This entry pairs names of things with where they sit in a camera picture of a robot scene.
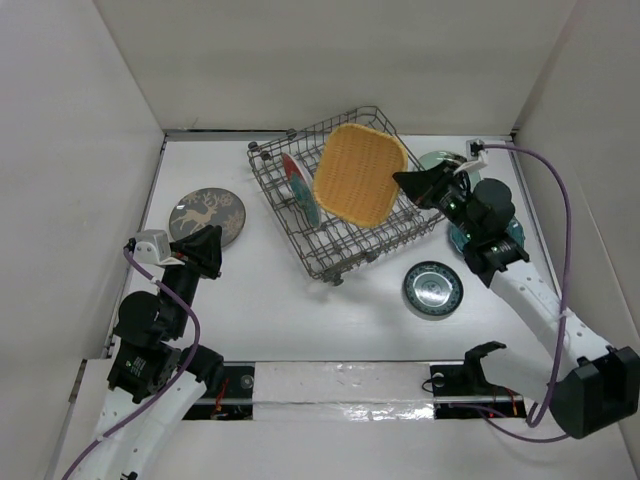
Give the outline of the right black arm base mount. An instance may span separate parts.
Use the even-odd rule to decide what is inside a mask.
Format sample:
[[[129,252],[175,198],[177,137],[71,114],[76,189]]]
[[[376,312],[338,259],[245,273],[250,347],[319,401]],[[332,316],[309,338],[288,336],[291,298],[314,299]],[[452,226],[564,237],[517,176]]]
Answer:
[[[422,382],[424,392],[434,400],[437,420],[520,418],[527,416],[524,399],[503,386],[489,383],[481,360],[506,346],[491,341],[465,353],[462,362],[437,363],[429,366]]]

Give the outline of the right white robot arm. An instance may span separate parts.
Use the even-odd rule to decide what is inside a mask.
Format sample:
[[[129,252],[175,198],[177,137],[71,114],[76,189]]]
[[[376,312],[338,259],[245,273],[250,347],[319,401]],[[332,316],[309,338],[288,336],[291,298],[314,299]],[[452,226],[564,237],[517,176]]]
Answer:
[[[474,393],[496,385],[549,409],[565,434],[581,439],[634,415],[639,406],[639,356],[616,348],[567,308],[542,279],[526,251],[508,232],[515,214],[512,193],[488,178],[468,190],[464,168],[442,162],[429,170],[397,172],[393,178],[421,209],[435,209],[467,238],[469,270],[500,297],[548,352],[535,361],[497,341],[473,349],[478,359],[462,368]]]

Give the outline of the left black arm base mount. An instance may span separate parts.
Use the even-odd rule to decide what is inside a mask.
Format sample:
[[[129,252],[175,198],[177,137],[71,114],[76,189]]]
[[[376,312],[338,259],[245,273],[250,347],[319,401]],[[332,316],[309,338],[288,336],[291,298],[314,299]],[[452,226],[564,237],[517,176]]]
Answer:
[[[255,364],[230,362],[224,365],[219,386],[197,400],[183,416],[186,421],[242,421],[253,418]]]

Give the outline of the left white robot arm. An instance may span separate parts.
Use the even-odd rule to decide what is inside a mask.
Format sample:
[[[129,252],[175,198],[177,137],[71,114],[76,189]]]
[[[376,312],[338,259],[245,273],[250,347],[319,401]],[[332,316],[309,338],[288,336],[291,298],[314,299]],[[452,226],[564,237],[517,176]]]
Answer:
[[[221,227],[208,225],[177,241],[144,230],[124,246],[127,262],[156,290],[120,303],[119,346],[93,439],[64,478],[148,478],[188,410],[222,387],[224,358],[201,345],[192,309],[200,280],[220,275],[221,240]]]

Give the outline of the red plate with teal flower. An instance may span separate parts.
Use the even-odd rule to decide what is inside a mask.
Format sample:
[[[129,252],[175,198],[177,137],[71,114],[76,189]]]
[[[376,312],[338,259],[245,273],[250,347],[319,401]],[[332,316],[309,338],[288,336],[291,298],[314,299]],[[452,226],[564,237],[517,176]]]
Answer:
[[[321,210],[312,192],[312,177],[304,165],[289,153],[281,154],[282,165],[290,189],[306,215],[308,223],[318,228],[322,223]]]

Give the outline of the square woven bamboo plate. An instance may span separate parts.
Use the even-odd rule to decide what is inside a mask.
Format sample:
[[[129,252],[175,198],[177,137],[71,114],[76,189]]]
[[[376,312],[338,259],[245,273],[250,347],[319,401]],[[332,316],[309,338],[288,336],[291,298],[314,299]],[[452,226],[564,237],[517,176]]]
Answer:
[[[399,187],[393,179],[408,168],[401,142],[363,125],[339,126],[325,144],[313,180],[317,204],[335,217],[360,228],[386,221]]]

